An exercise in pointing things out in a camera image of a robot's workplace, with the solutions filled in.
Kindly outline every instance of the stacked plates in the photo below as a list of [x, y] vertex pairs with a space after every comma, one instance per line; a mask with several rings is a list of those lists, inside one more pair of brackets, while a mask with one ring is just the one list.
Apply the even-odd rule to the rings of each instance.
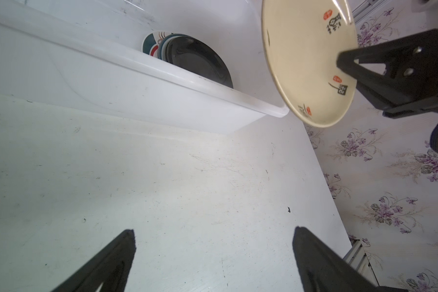
[[153, 32], [143, 41], [143, 53], [234, 88], [222, 59], [213, 49], [191, 36]]

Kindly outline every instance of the white table surface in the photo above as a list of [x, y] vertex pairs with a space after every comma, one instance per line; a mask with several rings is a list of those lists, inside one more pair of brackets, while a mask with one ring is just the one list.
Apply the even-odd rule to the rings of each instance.
[[0, 291], [50, 291], [124, 229], [126, 291], [301, 291], [295, 226], [351, 247], [292, 114], [224, 136], [0, 95]]

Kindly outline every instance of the purple flower pattern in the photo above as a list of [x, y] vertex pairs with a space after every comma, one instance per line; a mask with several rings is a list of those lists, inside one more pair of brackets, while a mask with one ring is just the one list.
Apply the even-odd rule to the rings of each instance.
[[360, 48], [378, 44], [381, 40], [387, 41], [387, 37], [390, 37], [393, 32], [397, 32], [392, 24], [397, 22], [399, 13], [393, 15], [393, 9], [385, 10], [378, 17], [370, 17], [368, 21], [360, 26], [357, 34], [357, 42]]
[[402, 274], [397, 278], [390, 278], [395, 280], [401, 288], [412, 292], [438, 292], [438, 277], [428, 269], [425, 269], [423, 273], [419, 273], [416, 276], [417, 280], [414, 278], [404, 280]]
[[324, 176], [333, 199], [336, 199], [337, 195], [339, 195], [341, 192], [343, 192], [350, 198], [350, 190], [345, 186], [339, 184], [341, 180], [339, 173], [334, 174], [332, 177], [330, 177], [329, 174], [325, 173]]
[[347, 137], [347, 140], [333, 146], [336, 149], [336, 154], [332, 155], [333, 159], [342, 157], [363, 157], [363, 161], [370, 161], [373, 159], [375, 153], [380, 153], [380, 150], [375, 146], [379, 143], [380, 135], [377, 135], [378, 129], [371, 128], [364, 132], [353, 129]]
[[429, 179], [430, 182], [438, 182], [438, 153], [432, 149], [428, 149], [426, 154], [416, 154], [413, 152], [408, 153], [408, 155], [413, 158], [413, 160], [399, 160], [389, 167], [402, 167], [406, 169], [406, 175], [404, 176], [412, 176], [415, 182], [418, 176], [427, 174], [429, 174], [429, 176], [426, 176], [426, 178]]
[[399, 228], [399, 232], [403, 234], [408, 234], [412, 232], [413, 227], [421, 226], [419, 222], [414, 218], [414, 216], [420, 211], [416, 211], [415, 207], [410, 208], [406, 211], [401, 204], [405, 205], [415, 205], [418, 201], [417, 198], [405, 197], [402, 199], [397, 199], [393, 197], [390, 193], [386, 192], [385, 196], [382, 196], [379, 200], [380, 204], [365, 203], [365, 206], [358, 206], [362, 208], [366, 215], [356, 216], [362, 220], [362, 223], [375, 222], [377, 225], [380, 223], [385, 223], [388, 226], [394, 226]]
[[324, 129], [321, 128], [315, 128], [309, 125], [305, 125], [305, 130], [308, 134], [308, 138], [310, 139], [311, 146], [313, 147], [313, 150], [318, 149], [319, 144], [321, 143], [321, 134], [323, 133]]

